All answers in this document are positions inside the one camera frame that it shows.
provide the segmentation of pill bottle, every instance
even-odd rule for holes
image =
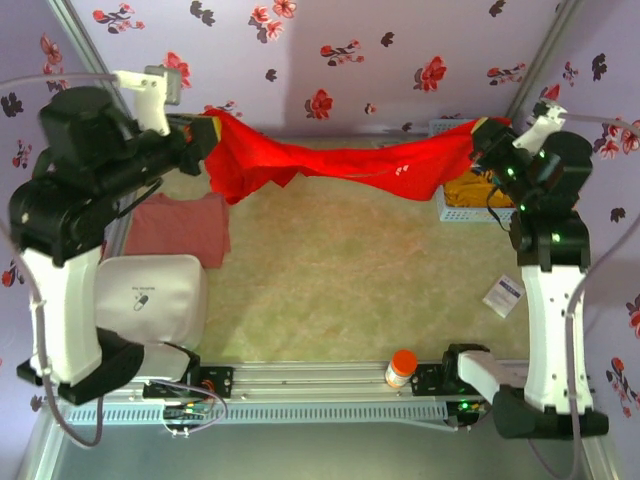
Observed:
[[[412,351],[398,350],[393,354],[384,376],[390,386],[400,388],[409,381],[417,367],[418,359]]]

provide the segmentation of gray floor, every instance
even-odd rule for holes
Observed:
[[[81,432],[92,436],[91,428]],[[112,426],[95,450],[65,442],[55,480],[550,478],[526,442],[501,439],[490,421],[455,434],[398,424],[214,426],[189,439],[160,426]],[[568,473],[570,443],[539,445]]]

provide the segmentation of folded pink cloth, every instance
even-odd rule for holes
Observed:
[[[189,254],[204,268],[220,268],[231,251],[229,206],[209,193],[198,200],[153,195],[133,211],[125,255]]]

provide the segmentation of orange bottle cap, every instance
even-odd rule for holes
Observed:
[[[418,367],[418,358],[410,350],[398,350],[391,359],[391,368],[403,376],[412,375]]]

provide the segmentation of beige carpet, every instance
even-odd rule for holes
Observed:
[[[309,140],[365,148],[367,140]],[[205,174],[167,175],[176,199],[209,191]],[[518,280],[495,224],[441,223],[435,201],[297,177],[231,207],[231,253],[209,270],[206,362],[385,360],[399,348],[440,358],[450,342],[480,342],[527,358],[526,299],[502,319],[482,297],[502,274]]]

